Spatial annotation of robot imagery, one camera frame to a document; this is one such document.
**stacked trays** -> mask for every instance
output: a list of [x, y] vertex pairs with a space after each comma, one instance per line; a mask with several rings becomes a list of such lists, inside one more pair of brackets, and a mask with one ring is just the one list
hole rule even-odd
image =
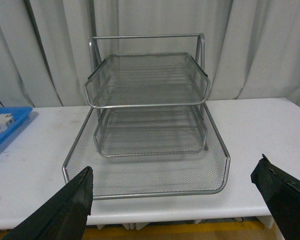
[[205, 104], [210, 81], [188, 53], [117, 54], [85, 84], [92, 106], [63, 164], [93, 169], [93, 199], [215, 194], [230, 156]]

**white table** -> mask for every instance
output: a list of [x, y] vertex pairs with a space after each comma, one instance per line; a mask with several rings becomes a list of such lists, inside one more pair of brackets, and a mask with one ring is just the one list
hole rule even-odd
[[[300, 180], [300, 108], [285, 98], [207, 105], [231, 156], [224, 190], [213, 195], [94, 201], [87, 224], [270, 216], [250, 174], [263, 153]], [[1, 145], [0, 229], [14, 228], [65, 185], [62, 164], [89, 109], [34, 108], [30, 119]]]

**white curtain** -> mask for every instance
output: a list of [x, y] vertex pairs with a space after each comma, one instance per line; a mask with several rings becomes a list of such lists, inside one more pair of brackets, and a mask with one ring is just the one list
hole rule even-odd
[[[0, 106], [86, 104], [88, 37], [204, 32], [210, 100], [300, 106], [300, 0], [0, 0]], [[195, 53], [196, 39], [100, 40], [111, 53]]]

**blue tray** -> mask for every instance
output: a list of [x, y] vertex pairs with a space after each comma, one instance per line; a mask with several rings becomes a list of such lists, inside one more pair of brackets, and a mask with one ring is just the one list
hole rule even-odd
[[4, 132], [0, 132], [0, 144], [27, 120], [32, 107], [0, 107], [0, 114], [12, 114], [14, 123]]

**yellow floor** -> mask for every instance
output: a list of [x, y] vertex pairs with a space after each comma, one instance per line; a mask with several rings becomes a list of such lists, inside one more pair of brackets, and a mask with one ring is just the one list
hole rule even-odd
[[[7, 231], [0, 231], [0, 239]], [[216, 222], [146, 226], [141, 230], [124, 227], [88, 227], [82, 240], [275, 240], [274, 229], [259, 221]]]

